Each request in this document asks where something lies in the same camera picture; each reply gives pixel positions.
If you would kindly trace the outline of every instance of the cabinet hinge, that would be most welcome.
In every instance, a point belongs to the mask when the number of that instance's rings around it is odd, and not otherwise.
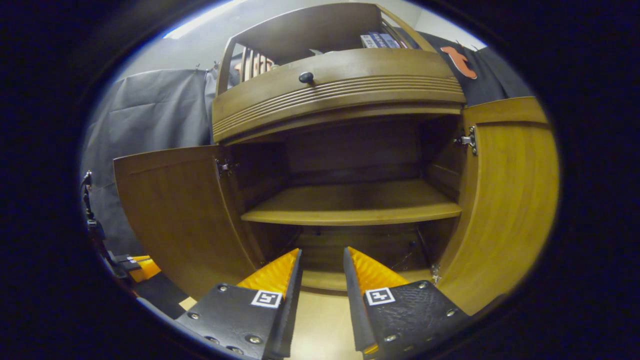
[[[224,161],[220,161],[219,159],[216,159],[216,166],[218,168],[218,176],[222,178],[224,174],[231,176],[233,174],[232,169],[238,168],[240,164],[238,163],[233,164],[229,159],[224,159]]]
[[[469,145],[469,147],[471,147],[471,153],[473,155],[478,155],[478,149],[476,144],[476,127],[470,126],[469,136],[465,136],[464,132],[462,132],[462,135],[459,138],[453,139],[453,143],[460,146]]]

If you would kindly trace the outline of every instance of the black knob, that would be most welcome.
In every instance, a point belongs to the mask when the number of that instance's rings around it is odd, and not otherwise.
[[[300,80],[300,82],[304,84],[311,84],[314,82],[314,75],[310,72],[303,72],[302,74],[300,74],[300,76],[298,76],[298,80]]]

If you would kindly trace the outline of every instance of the cabinet door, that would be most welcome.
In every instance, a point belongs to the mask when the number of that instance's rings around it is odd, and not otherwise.
[[[437,286],[472,315],[509,293],[533,266],[555,217],[559,164],[533,97],[469,107],[463,121],[466,134],[475,126],[477,155],[466,150],[462,212],[440,259]]]
[[[255,271],[234,207],[229,176],[218,174],[218,146],[147,152],[113,161],[131,228],[160,269],[199,299],[215,284]]]

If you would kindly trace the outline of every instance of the floor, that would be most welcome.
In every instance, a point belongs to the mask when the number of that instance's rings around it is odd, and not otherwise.
[[[292,360],[362,360],[355,350],[347,296],[300,292]]]

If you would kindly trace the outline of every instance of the wooden shelf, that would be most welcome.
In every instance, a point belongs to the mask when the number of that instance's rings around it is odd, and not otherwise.
[[[421,179],[297,186],[242,215],[292,225],[383,225],[456,217],[461,208]]]

